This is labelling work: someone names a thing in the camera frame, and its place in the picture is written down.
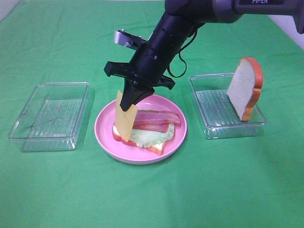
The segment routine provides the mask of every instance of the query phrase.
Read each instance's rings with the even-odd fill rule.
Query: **green cloth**
[[[163,1],[25,0],[0,23],[0,227],[304,227],[304,52],[265,15],[207,24],[183,51],[188,71],[155,94],[188,121],[181,147],[136,166],[107,155],[94,134],[97,115],[123,80],[107,61],[133,50],[113,42],[125,29],[148,39]],[[234,72],[258,60],[267,119],[255,137],[207,140],[189,77]],[[184,65],[174,59],[171,70]],[[36,84],[89,82],[95,93],[86,134],[71,152],[21,152],[7,135]]]

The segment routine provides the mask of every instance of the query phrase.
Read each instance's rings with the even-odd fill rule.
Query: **plastic container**
[[[77,147],[88,105],[88,83],[38,84],[9,133],[23,152]]]
[[[240,121],[226,92],[234,73],[190,77],[199,119],[207,139],[260,135],[266,119],[257,105],[247,122]]]

